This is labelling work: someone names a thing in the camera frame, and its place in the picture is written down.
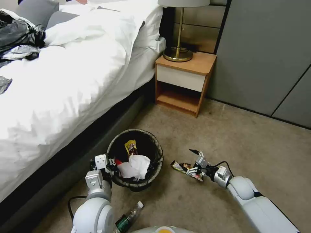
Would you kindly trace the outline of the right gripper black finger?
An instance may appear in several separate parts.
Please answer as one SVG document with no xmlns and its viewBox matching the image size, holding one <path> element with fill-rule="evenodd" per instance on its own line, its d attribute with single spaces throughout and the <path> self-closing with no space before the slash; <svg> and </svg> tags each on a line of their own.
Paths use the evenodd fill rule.
<svg viewBox="0 0 311 233">
<path fill-rule="evenodd" d="M 186 175 L 194 178 L 194 179 L 202 179 L 205 176 L 205 173 L 201 171 L 198 167 L 188 168 L 186 170 Z"/>
<path fill-rule="evenodd" d="M 209 163 L 206 161 L 203 152 L 200 150 L 189 149 L 192 153 L 197 155 L 196 161 L 193 165 L 193 168 L 197 167 L 197 169 L 206 169 Z"/>
</svg>

